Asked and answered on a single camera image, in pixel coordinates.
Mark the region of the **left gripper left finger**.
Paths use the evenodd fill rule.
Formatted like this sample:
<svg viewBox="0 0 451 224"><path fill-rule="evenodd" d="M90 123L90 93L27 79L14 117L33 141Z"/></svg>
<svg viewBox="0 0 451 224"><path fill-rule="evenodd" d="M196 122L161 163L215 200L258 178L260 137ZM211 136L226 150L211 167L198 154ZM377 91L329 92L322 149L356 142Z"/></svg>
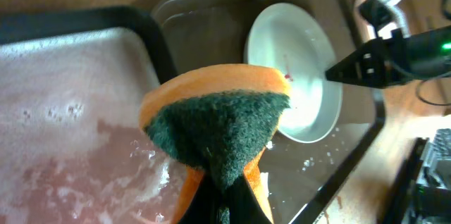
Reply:
<svg viewBox="0 0 451 224"><path fill-rule="evenodd" d="M178 223L219 224L221 198L221 192L215 186L212 178L209 175L204 176L191 204Z"/></svg>

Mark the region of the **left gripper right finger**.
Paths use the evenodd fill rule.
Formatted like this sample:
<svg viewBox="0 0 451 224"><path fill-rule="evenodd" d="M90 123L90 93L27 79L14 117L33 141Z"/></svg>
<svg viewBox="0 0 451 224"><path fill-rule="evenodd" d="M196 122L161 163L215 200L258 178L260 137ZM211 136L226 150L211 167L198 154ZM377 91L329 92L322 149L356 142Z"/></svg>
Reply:
<svg viewBox="0 0 451 224"><path fill-rule="evenodd" d="M225 191L225 202L230 213L230 224L271 224L244 175Z"/></svg>

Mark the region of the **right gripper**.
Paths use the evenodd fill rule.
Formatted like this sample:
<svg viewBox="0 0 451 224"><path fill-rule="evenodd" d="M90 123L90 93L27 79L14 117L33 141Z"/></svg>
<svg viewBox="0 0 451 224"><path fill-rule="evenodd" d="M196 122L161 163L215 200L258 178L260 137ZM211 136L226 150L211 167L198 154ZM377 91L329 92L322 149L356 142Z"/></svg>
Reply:
<svg viewBox="0 0 451 224"><path fill-rule="evenodd" d="M359 6L359 13L373 27L375 38L330 67L325 72L326 79L376 89L404 85L405 76L395 69L392 61L395 38L384 39L378 35L393 19L389 10L380 0L366 0Z"/></svg>

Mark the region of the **green orange scrub sponge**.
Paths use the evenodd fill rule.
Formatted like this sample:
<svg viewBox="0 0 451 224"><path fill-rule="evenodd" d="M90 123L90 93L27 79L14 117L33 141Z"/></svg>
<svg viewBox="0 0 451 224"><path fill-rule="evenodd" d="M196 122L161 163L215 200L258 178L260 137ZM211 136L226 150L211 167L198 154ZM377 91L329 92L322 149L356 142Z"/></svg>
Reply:
<svg viewBox="0 0 451 224"><path fill-rule="evenodd" d="M289 106L289 96L290 85L279 70L247 64L191 70L144 96L140 127L187 170L174 223L207 175L221 192L220 223L230 223L225 191L241 175L273 222L259 161Z"/></svg>

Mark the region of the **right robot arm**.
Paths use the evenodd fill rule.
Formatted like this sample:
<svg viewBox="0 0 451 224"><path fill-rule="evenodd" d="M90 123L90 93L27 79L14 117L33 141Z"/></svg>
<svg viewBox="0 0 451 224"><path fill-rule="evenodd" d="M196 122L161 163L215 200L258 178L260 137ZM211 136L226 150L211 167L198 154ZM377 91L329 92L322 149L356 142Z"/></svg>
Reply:
<svg viewBox="0 0 451 224"><path fill-rule="evenodd" d="M384 89L450 76L450 27L412 35L401 0L363 0L357 13L375 37L326 72L326 79Z"/></svg>

